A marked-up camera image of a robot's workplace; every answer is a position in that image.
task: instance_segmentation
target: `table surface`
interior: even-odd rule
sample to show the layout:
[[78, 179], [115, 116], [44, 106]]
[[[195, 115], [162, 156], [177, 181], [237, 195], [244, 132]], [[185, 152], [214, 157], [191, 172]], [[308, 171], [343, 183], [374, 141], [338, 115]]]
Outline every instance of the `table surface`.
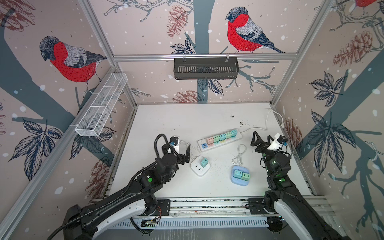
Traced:
[[[264, 196], [268, 190], [267, 173], [260, 166], [261, 154], [256, 153], [254, 147], [250, 146], [255, 130], [243, 131], [251, 127], [265, 128], [268, 108], [270, 106], [267, 103], [139, 105], [116, 171], [111, 194], [125, 187], [133, 174], [155, 160], [153, 141], [158, 134], [165, 134], [168, 140], [172, 136], [180, 136], [180, 139], [197, 147], [197, 141], [200, 139], [237, 128], [242, 132], [241, 140], [201, 154], [211, 164], [211, 168], [204, 176], [199, 177], [195, 174], [189, 164], [179, 165], [176, 175], [170, 182], [164, 184], [155, 196], [162, 198]], [[268, 135], [273, 137], [277, 132], [281, 133], [273, 113], [269, 114], [267, 124], [267, 131], [256, 129], [265, 141]], [[160, 138], [158, 141], [160, 155], [163, 144], [164, 140]], [[233, 167], [231, 161], [238, 155], [239, 144], [247, 147], [242, 156], [243, 167], [249, 169], [251, 175], [247, 186], [233, 184], [230, 179]], [[292, 167], [288, 173], [290, 179], [302, 195], [311, 195], [294, 158], [290, 164]]]

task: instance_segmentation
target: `white square power strip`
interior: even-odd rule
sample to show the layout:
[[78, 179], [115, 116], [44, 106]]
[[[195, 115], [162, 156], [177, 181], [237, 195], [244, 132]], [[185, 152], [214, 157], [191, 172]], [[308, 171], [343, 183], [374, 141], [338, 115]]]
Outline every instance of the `white square power strip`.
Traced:
[[191, 169], [194, 171], [199, 177], [202, 177], [206, 172], [208, 172], [209, 168], [211, 167], [211, 164], [207, 163], [205, 167], [201, 166], [201, 161], [204, 160], [205, 157], [198, 156], [193, 162], [191, 162]]

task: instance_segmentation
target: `black basket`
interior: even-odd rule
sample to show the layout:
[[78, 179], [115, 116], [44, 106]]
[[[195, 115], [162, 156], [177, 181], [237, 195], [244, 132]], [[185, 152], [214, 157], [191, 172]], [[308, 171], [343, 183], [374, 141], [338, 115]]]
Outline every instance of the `black basket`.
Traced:
[[175, 79], [234, 79], [239, 73], [237, 58], [175, 58]]

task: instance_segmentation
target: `slotted cable tray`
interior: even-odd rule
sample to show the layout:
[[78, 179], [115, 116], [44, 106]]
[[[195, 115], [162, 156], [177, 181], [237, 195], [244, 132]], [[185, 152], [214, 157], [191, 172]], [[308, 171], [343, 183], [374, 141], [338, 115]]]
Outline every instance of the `slotted cable tray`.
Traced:
[[100, 135], [113, 107], [127, 83], [125, 73], [112, 73], [97, 97], [76, 126], [80, 136]]
[[175, 58], [175, 79], [234, 79], [239, 65], [237, 58]]

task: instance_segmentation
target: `long power strip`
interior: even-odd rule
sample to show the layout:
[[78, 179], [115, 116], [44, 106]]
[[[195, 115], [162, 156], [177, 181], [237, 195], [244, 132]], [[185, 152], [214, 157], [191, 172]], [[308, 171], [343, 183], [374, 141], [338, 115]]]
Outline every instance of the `long power strip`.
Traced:
[[[229, 136], [229, 138], [223, 139], [223, 140], [221, 140], [221, 141], [218, 140], [218, 141], [216, 141], [216, 142], [213, 142], [213, 143], [208, 144], [209, 142], [212, 142], [212, 139], [213, 139], [213, 141], [214, 141], [216, 136], [219, 136], [219, 137], [220, 137], [220, 136], [225, 135], [225, 134], [228, 135], [228, 133], [230, 133], [230, 132], [231, 132], [232, 134], [235, 132], [236, 135], [235, 135], [234, 137]], [[221, 134], [212, 136], [212, 137], [208, 137], [208, 138], [201, 139], [201, 140], [197, 141], [197, 143], [198, 143], [198, 146], [199, 146], [200, 151], [201, 151], [201, 152], [205, 152], [205, 151], [208, 151], [208, 150], [217, 148], [217, 147], [224, 146], [224, 145], [226, 145], [226, 144], [228, 144], [228, 143], [235, 142], [235, 141], [240, 140], [240, 139], [242, 139], [242, 138], [243, 138], [243, 136], [241, 135], [239, 129], [236, 128], [236, 129], [233, 129], [233, 130], [228, 131], [228, 132], [224, 132], [224, 133], [221, 133]]]

